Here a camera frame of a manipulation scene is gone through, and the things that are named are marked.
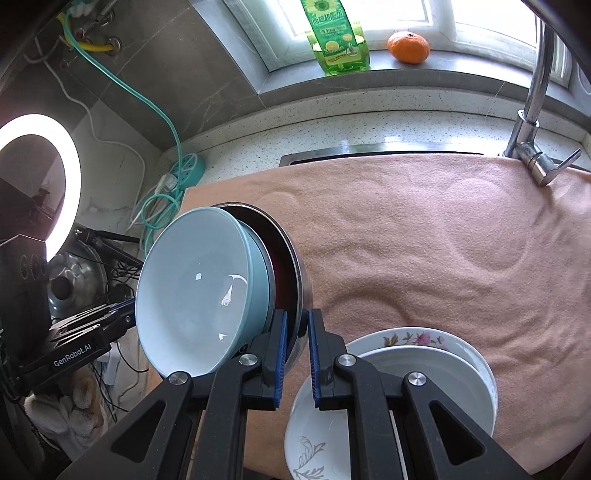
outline green hose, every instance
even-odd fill
[[[144,204],[142,205],[141,209],[141,219],[145,227],[149,230],[147,237],[142,241],[142,251],[144,256],[148,255],[148,251],[151,248],[153,243],[154,231],[161,230],[162,228],[166,227],[174,218],[174,215],[180,210],[180,202],[183,197],[184,190],[181,188],[181,171],[182,171],[182,163],[183,163],[183,150],[181,147],[181,141],[178,137],[178,133],[174,124],[172,123],[171,119],[168,118],[166,113],[164,113],[157,105],[155,105],[151,100],[146,98],[141,93],[134,90],[132,87],[127,85],[125,82],[117,78],[113,73],[111,73],[107,68],[102,66],[98,61],[96,61],[93,57],[91,57],[84,49],[80,46],[80,44],[76,41],[72,32],[70,31],[70,22],[68,20],[68,16],[65,13],[60,13],[57,16],[57,19],[61,22],[61,26],[64,30],[64,36],[66,37],[67,41],[76,49],[76,51],[84,57],[88,62],[94,65],[97,69],[99,69],[102,73],[107,75],[108,78],[113,80],[117,85],[119,85],[123,90],[129,92],[134,97],[138,98],[146,105],[148,105],[152,110],[154,110],[160,117],[168,124],[170,130],[173,133],[174,141],[177,147],[177,158],[178,158],[178,180],[177,186],[175,188],[174,195],[167,195],[167,194],[155,194],[146,199]],[[145,213],[146,207],[157,199],[166,199],[170,202],[170,205],[166,207],[155,219],[154,223],[149,223],[147,220],[147,216]]]

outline blue gripper pad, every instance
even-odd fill
[[[110,312],[114,312],[115,310],[119,310],[122,309],[124,307],[126,307],[127,305],[131,305],[132,303],[135,303],[135,299],[127,299],[124,301],[120,301],[119,303],[115,303],[110,309]]]
[[[310,344],[310,372],[312,376],[312,396],[316,408],[320,405],[320,362],[318,359],[318,344],[312,311],[308,312],[308,339]]]
[[[281,396],[283,395],[283,377],[285,375],[285,356],[287,354],[287,312],[283,312],[281,319],[281,337],[279,349],[277,350],[277,368],[275,369],[275,393],[273,403],[279,408]]]

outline pink towel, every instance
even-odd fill
[[[350,158],[197,186],[183,211],[229,201],[279,221],[346,342],[425,326],[478,348],[499,389],[494,437],[528,472],[589,435],[591,174],[569,169],[541,189],[507,158]],[[309,370],[305,352],[281,408],[249,413],[247,468],[290,478],[285,425]]]

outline metal screw cap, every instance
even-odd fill
[[[258,362],[258,357],[254,353],[245,353],[240,357],[239,362],[247,367],[254,365]]]
[[[427,383],[427,377],[423,375],[421,372],[412,372],[408,374],[408,381],[414,385],[415,387],[420,387]]]
[[[353,355],[350,355],[349,353],[344,353],[343,355],[341,355],[339,357],[339,359],[337,361],[341,365],[343,365],[343,367],[351,367],[351,365],[355,364],[357,359]]]
[[[185,372],[175,372],[168,378],[168,381],[171,382],[173,385],[183,385],[189,376]]]

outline white cloth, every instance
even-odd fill
[[[53,395],[31,394],[25,399],[25,411],[33,424],[72,461],[108,428],[96,386],[94,378],[81,377],[74,382],[71,397],[58,400]]]

